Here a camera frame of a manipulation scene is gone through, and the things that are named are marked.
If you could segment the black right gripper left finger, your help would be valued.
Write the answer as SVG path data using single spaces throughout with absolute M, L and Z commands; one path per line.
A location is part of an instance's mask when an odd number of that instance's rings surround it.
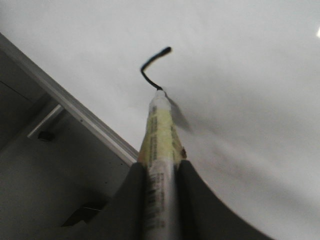
M 88 224 L 72 226 L 52 240 L 141 240 L 146 170 L 134 163 L 110 203 Z

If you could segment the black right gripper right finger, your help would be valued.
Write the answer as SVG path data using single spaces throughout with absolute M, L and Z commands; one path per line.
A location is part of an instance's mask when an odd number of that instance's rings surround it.
M 270 240 L 229 209 L 182 160 L 176 172 L 183 240 Z

